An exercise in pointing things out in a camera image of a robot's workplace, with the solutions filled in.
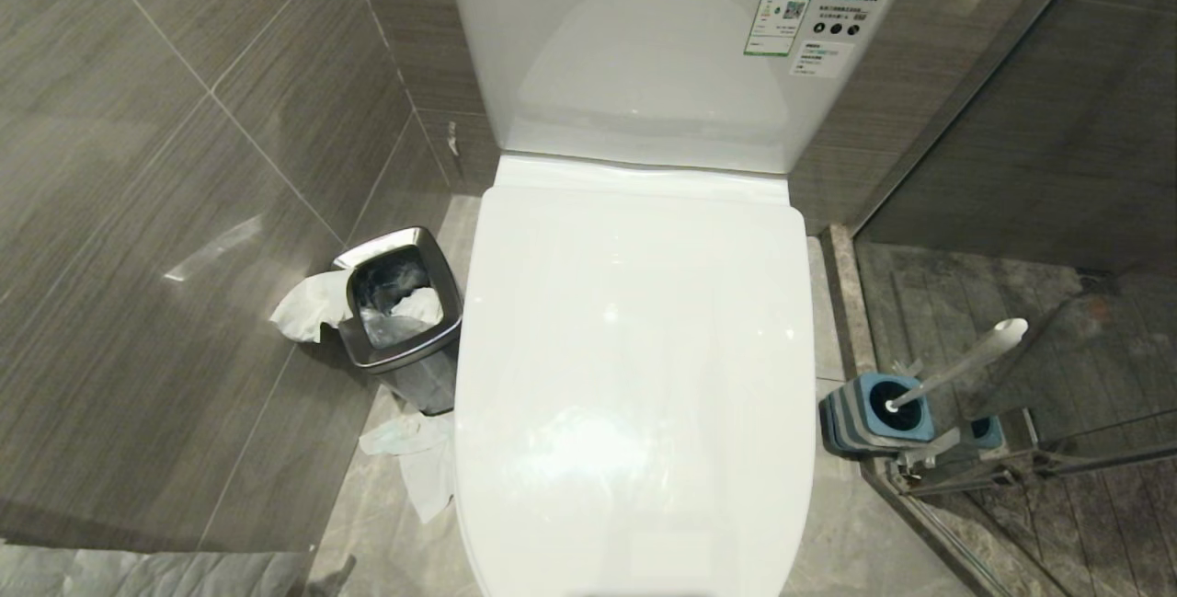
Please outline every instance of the white toilet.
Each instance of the white toilet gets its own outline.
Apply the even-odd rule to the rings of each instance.
[[[770,597],[816,399],[786,174],[893,0],[458,0],[504,154],[455,416],[485,597]]]

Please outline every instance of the toilet seat lid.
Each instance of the toilet seat lid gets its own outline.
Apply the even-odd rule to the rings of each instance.
[[[455,405],[487,597],[770,597],[814,451],[800,214],[492,187]]]

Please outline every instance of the toilet brush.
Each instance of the toilet brush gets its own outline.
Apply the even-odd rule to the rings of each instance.
[[[904,404],[915,402],[917,397],[925,397],[929,392],[951,383],[959,378],[959,376],[989,365],[993,359],[1000,358],[1013,349],[1013,346],[1017,346],[1029,327],[1030,325],[1026,324],[1025,319],[1006,319],[1000,321],[992,330],[989,330],[984,337],[979,338],[977,344],[967,350],[950,367],[929,376],[918,386],[895,399],[887,400],[886,410],[891,413],[897,413]]]

